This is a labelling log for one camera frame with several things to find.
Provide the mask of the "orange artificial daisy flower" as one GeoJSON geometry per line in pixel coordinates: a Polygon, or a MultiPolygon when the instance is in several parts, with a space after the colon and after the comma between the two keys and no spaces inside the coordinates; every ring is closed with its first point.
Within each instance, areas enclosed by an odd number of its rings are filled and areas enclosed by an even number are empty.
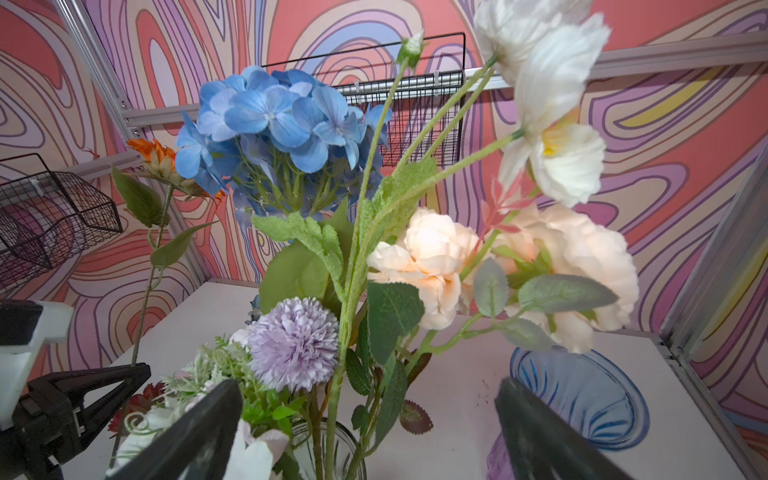
{"type": "Polygon", "coordinates": [[[133,334],[130,364],[134,366],[138,363],[150,297],[162,283],[165,271],[187,253],[200,229],[198,226],[172,225],[176,197],[181,195],[186,201],[220,200],[225,193],[218,187],[210,193],[198,181],[184,178],[177,171],[177,152],[157,140],[131,139],[127,147],[140,156],[140,165],[126,169],[113,167],[112,180],[127,211],[147,228],[151,249],[150,273],[133,334]]]}

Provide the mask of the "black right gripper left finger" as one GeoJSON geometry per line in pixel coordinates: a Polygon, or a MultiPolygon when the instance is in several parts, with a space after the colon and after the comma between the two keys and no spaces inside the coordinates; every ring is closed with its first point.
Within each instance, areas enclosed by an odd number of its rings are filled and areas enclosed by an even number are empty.
{"type": "Polygon", "coordinates": [[[184,413],[156,408],[134,426],[119,447],[108,479],[236,479],[242,395],[224,380],[184,413]]]}

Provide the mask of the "purple allium flower stem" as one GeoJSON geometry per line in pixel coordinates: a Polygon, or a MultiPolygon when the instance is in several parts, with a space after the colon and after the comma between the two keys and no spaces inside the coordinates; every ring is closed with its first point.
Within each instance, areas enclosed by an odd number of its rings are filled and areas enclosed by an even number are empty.
{"type": "Polygon", "coordinates": [[[338,366],[338,343],[338,320],[316,298],[284,299],[247,328],[248,368],[266,405],[260,412],[247,408],[244,417],[253,426],[275,428],[288,437],[274,456],[279,479],[298,479],[292,426],[299,420],[310,424],[316,479],[333,479],[334,469],[325,472],[325,461],[335,458],[326,445],[329,423],[320,397],[338,366]]]}

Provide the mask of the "clear glass vase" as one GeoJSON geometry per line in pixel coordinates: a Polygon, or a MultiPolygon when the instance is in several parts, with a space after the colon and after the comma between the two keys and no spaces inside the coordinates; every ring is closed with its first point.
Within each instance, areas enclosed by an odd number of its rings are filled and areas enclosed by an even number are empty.
{"type": "MultiPolygon", "coordinates": [[[[298,479],[315,480],[315,452],[310,424],[299,420],[292,426],[293,458],[298,468],[298,479]]],[[[358,441],[352,432],[343,424],[337,423],[334,430],[334,475],[333,479],[346,479],[358,441]]]]}

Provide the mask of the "cream pink rose stem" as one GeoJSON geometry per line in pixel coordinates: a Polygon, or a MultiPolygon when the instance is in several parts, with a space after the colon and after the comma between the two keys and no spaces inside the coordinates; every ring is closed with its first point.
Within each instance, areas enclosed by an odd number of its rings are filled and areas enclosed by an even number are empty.
{"type": "Polygon", "coordinates": [[[426,335],[415,351],[397,357],[402,382],[385,381],[375,391],[374,406],[360,445],[350,465],[357,472],[363,459],[374,453],[405,407],[407,385],[429,359],[453,348],[459,341],[478,336],[468,320],[441,346],[433,346],[437,331],[450,326],[460,306],[476,307],[479,317],[505,320],[493,330],[505,330],[520,343],[524,330],[582,354],[592,347],[593,333],[626,327],[639,299],[639,279],[625,238],[595,224],[563,205],[545,210],[530,204],[504,216],[484,236],[447,215],[419,208],[397,241],[390,244],[367,226],[354,239],[349,280],[352,297],[364,286],[402,283],[414,287],[422,312],[399,327],[395,338],[410,343],[415,333],[426,335]],[[589,303],[579,296],[563,307],[550,301],[536,303],[536,279],[567,275],[571,281],[588,279],[611,290],[609,301],[589,303]]]}

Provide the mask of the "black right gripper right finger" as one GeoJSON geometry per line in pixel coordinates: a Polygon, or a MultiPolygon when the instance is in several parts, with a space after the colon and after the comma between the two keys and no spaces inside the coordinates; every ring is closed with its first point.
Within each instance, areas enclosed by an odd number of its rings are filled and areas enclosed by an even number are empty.
{"type": "Polygon", "coordinates": [[[518,380],[501,381],[495,408],[517,479],[627,479],[518,380]]]}

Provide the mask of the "white poppy flower stem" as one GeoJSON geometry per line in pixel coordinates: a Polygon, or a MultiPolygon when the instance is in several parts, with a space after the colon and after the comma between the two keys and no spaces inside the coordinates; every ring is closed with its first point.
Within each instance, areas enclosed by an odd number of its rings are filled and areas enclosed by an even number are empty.
{"type": "Polygon", "coordinates": [[[334,449],[337,423],[360,445],[376,410],[375,389],[385,381],[402,382],[398,355],[417,350],[426,335],[419,330],[410,343],[395,338],[399,327],[423,310],[414,287],[372,284],[363,287],[358,299],[352,297],[350,255],[365,227],[393,244],[413,212],[425,208],[484,237],[511,211],[533,204],[537,192],[572,209],[598,190],[602,141],[570,113],[609,39],[602,15],[592,13],[586,1],[485,1],[476,10],[474,31],[486,62],[448,105],[464,100],[459,111],[466,113],[491,77],[500,75],[514,90],[517,127],[447,168],[437,165],[432,152],[413,161],[416,148],[445,116],[440,109],[374,196],[357,208],[346,274],[338,288],[343,304],[333,308],[316,298],[339,325],[338,366],[320,397],[329,449],[334,449]]]}

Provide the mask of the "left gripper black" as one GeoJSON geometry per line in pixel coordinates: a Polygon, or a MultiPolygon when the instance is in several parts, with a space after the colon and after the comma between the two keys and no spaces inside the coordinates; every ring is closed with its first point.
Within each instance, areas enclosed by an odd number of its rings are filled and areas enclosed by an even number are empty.
{"type": "Polygon", "coordinates": [[[28,383],[1,431],[3,479],[61,479],[151,376],[146,363],[51,373],[28,383]]]}

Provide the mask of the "blue hydrangea stem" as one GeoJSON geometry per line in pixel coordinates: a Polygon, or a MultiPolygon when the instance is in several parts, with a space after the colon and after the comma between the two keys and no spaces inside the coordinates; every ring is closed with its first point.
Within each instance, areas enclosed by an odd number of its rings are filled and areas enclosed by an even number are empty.
{"type": "Polygon", "coordinates": [[[289,296],[342,306],[349,214],[382,182],[390,120],[296,69],[251,66],[202,86],[197,117],[178,133],[176,169],[242,201],[247,222],[282,244],[262,283],[265,309],[289,296]]]}

